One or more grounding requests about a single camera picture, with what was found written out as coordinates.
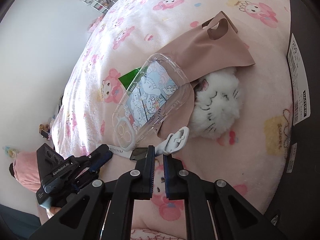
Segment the left hand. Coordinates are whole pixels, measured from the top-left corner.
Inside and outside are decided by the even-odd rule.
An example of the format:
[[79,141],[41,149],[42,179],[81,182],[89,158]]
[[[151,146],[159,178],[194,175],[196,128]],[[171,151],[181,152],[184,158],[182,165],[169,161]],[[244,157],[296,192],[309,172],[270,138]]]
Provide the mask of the left hand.
[[55,214],[57,214],[59,211],[61,210],[60,207],[50,207],[49,209],[47,209],[47,216],[48,218],[52,218]]

